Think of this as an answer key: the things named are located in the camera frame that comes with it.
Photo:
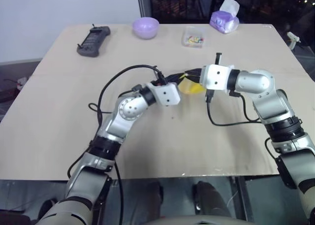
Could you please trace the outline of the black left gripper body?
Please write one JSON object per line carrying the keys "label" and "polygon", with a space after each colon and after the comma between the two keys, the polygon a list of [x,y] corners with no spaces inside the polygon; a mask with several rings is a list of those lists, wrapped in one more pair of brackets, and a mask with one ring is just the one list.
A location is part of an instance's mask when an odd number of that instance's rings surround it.
{"label": "black left gripper body", "polygon": [[157,80],[151,81],[153,86],[164,86],[167,85],[169,81],[166,78],[158,78]]}

